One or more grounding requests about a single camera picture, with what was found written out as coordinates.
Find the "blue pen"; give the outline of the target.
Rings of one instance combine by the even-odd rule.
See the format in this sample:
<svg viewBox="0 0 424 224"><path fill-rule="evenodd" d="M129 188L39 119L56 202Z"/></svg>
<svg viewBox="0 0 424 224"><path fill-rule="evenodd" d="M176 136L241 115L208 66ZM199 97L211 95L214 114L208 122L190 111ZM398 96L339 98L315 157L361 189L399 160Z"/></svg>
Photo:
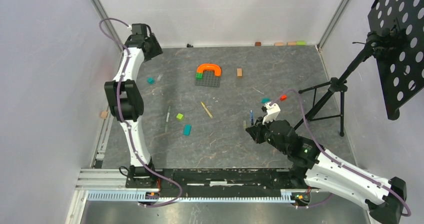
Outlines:
<svg viewBox="0 0 424 224"><path fill-rule="evenodd" d="M250 116L250 125L253 126L255 124L255 121L254 121L254 114L252 109L249 111L249 116Z"/></svg>

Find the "green highlighter pen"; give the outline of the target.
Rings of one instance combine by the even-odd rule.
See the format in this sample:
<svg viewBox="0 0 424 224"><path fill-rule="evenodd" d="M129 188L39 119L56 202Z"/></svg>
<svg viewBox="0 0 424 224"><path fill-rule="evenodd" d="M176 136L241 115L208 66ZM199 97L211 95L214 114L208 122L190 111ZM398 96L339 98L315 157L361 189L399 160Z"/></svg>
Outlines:
<svg viewBox="0 0 424 224"><path fill-rule="evenodd" d="M165 127L164 127L165 133L168 132L170 114L171 114L171 106L168 106L167 113L166 113L166 119L165 119Z"/></svg>

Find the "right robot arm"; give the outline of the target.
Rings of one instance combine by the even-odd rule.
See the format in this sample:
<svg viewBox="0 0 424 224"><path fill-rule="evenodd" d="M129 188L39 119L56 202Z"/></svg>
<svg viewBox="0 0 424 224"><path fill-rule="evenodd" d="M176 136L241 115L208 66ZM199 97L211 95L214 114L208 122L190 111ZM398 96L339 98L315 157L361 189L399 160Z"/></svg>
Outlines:
<svg viewBox="0 0 424 224"><path fill-rule="evenodd" d="M286 120L246 128L255 143L268 143L292 162L289 183L295 188L316 188L349 200L381 224L400 223L406 209L406 183L399 177L377 177L336 157L312 139L300 136Z"/></svg>

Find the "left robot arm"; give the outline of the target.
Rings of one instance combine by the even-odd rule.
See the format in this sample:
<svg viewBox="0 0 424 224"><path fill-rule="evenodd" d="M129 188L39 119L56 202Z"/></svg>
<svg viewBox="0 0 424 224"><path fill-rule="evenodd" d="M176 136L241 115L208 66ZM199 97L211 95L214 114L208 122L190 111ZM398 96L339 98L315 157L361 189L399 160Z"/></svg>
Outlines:
<svg viewBox="0 0 424 224"><path fill-rule="evenodd" d="M143 62L162 54L154 33L132 34L123 45L122 61L112 81L104 84L110 113L121 125L130 153L126 169L126 188L151 188L157 184L152 157L146 146L142 128L144 101L136 79Z"/></svg>

